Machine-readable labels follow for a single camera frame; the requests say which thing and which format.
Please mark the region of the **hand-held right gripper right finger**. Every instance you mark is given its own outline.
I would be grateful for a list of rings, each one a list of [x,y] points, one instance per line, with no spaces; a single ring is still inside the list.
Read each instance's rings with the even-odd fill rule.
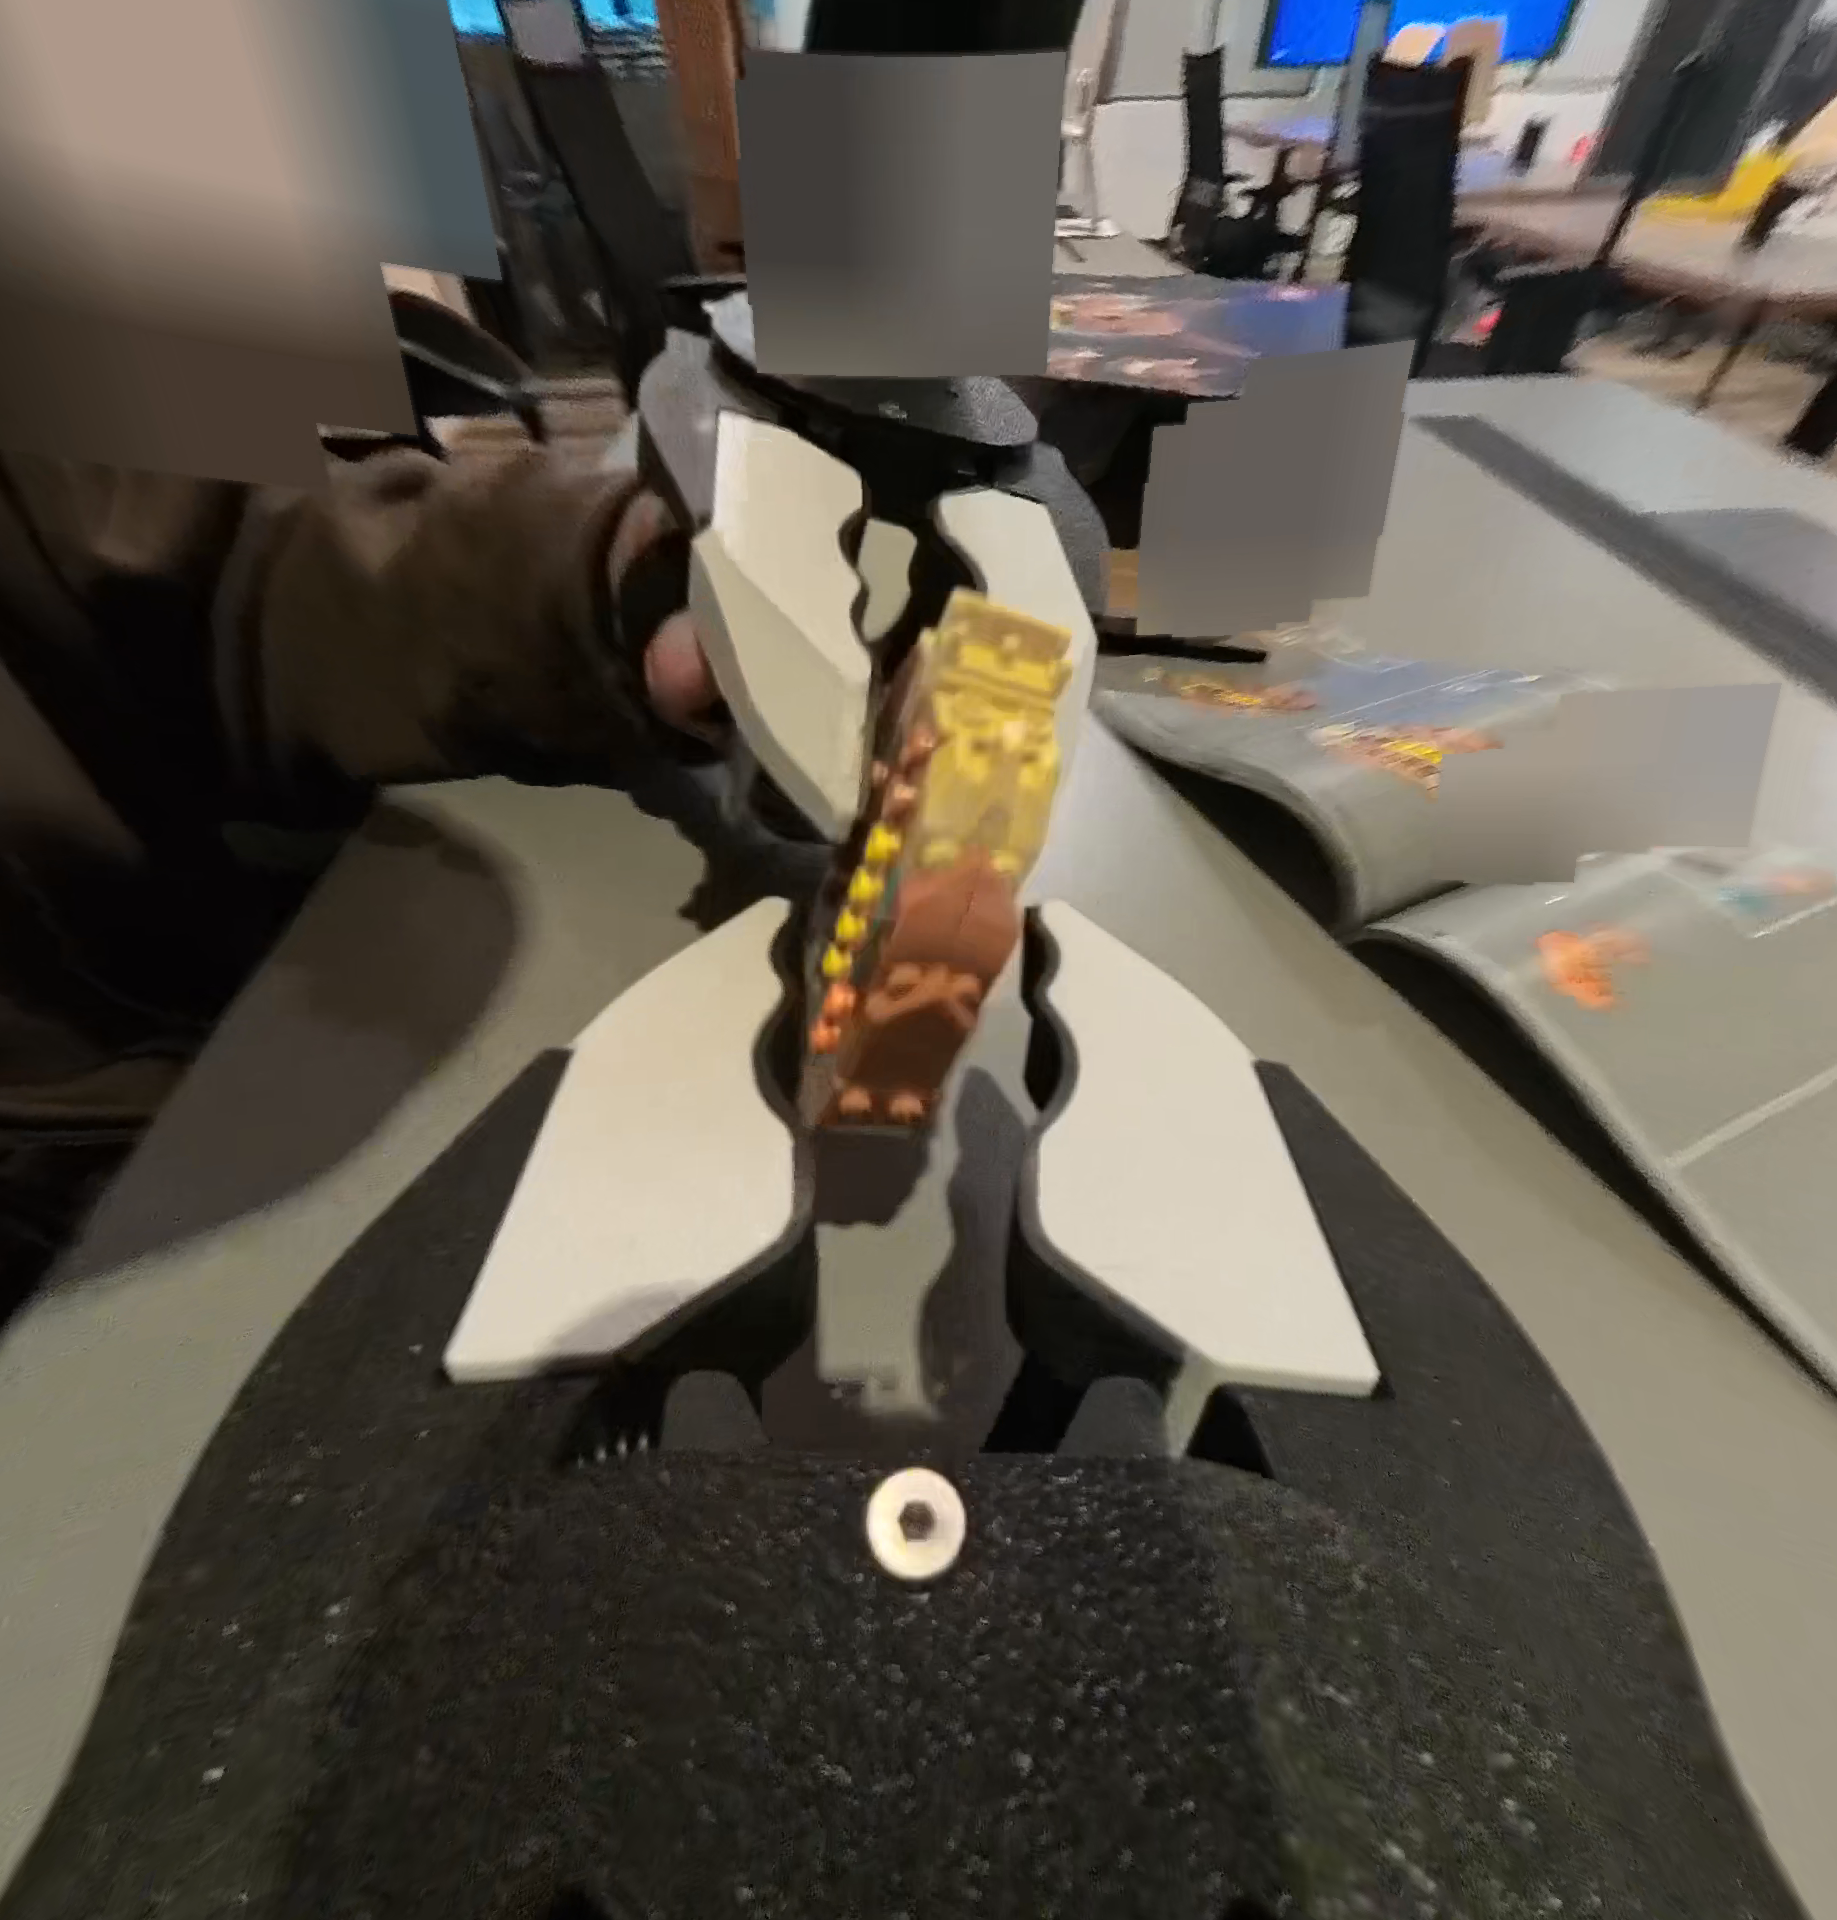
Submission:
[[[1248,1397],[1362,1405],[1380,1365],[1263,1061],[1069,899],[1027,912],[1015,1449],[1128,1381],[1171,1454],[1263,1454]]]

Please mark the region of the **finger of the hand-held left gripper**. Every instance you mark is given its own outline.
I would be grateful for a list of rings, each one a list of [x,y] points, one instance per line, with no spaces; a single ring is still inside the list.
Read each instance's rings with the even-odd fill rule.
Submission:
[[[858,620],[868,490],[781,422],[721,411],[690,607],[758,770],[828,843],[850,836],[882,675]]]
[[[1097,623],[1048,509],[999,490],[956,490],[932,500],[932,523],[987,602],[1067,631],[1073,675],[1059,704],[1087,704]]]

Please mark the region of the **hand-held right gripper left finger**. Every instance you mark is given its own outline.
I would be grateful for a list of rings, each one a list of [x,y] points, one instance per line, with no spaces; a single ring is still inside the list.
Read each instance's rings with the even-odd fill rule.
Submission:
[[[808,1245],[801,1136],[762,1085],[790,923],[762,896],[571,1041],[442,1350],[452,1383],[654,1355]]]

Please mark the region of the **brown and tan brick assembly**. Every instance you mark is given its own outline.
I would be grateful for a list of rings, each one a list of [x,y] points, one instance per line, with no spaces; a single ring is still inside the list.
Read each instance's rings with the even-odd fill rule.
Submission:
[[[892,679],[861,821],[809,923],[809,1129],[917,1133],[932,1121],[1023,934],[1073,685],[1073,631],[977,588],[954,588],[917,636]]]

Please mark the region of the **person's left forearm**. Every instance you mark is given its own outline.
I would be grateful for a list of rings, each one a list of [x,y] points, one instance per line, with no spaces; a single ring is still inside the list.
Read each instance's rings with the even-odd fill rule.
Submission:
[[[292,798],[690,753],[651,681],[690,636],[684,539],[627,472],[381,454],[245,517],[235,566],[217,697],[240,762]]]

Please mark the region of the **person's left hand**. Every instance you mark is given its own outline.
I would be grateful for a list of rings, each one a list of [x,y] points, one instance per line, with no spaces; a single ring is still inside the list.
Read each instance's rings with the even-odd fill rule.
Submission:
[[[642,649],[644,708],[661,729],[721,750],[730,733],[715,668],[690,611],[673,611]]]

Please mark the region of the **colourful printed box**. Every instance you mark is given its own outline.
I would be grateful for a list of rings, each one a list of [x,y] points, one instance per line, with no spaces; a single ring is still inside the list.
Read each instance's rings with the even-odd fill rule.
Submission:
[[[1249,361],[1332,353],[1344,334],[1342,283],[1058,275],[1043,374],[1075,387],[1231,398]]]

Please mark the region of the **black office chair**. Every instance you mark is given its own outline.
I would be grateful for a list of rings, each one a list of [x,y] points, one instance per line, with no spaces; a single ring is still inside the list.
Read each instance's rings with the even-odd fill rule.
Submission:
[[[1182,55],[1186,170],[1171,202],[1167,252],[1203,277],[1267,279],[1290,248],[1278,208],[1290,197],[1289,154],[1267,178],[1224,164],[1221,50]]]
[[[1372,61],[1357,120],[1346,345],[1408,345],[1423,374],[1446,299],[1472,59]]]

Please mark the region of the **open instruction booklet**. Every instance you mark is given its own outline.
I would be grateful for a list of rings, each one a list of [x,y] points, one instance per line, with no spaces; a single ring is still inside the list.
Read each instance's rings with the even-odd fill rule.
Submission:
[[[1094,708],[1837,1394],[1837,876],[1784,848],[1434,871],[1439,762],[1578,689],[1300,638],[1111,657]]]

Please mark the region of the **dark wooden table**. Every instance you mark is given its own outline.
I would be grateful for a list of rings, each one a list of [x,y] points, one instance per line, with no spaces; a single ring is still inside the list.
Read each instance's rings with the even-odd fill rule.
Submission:
[[[1611,299],[1657,310],[1665,349],[1626,328],[1578,349],[1585,371],[1837,465],[1837,229],[1779,222],[1759,248],[1743,224],[1638,210],[1608,252]]]

